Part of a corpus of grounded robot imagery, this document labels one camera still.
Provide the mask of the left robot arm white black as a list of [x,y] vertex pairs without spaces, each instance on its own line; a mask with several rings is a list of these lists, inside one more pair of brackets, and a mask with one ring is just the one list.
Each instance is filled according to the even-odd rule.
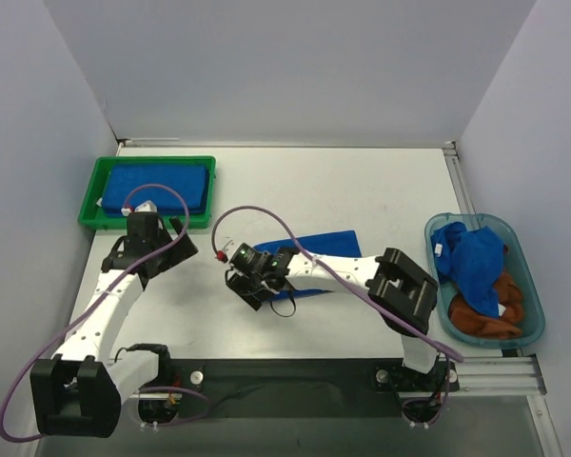
[[142,387],[174,381],[167,346],[134,344],[113,361],[110,351],[151,279],[196,255],[178,217],[133,212],[127,232],[102,261],[96,288],[68,337],[30,370],[38,430],[43,435],[109,437],[123,403]]

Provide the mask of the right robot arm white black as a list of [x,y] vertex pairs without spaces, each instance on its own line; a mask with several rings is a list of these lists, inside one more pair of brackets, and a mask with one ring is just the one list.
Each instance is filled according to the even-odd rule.
[[272,254],[241,244],[228,265],[227,287],[255,310],[281,292],[290,298],[311,289],[355,293],[401,335],[405,368],[427,374],[436,364],[438,350],[428,342],[428,331],[438,284],[398,249],[339,257],[288,247]]

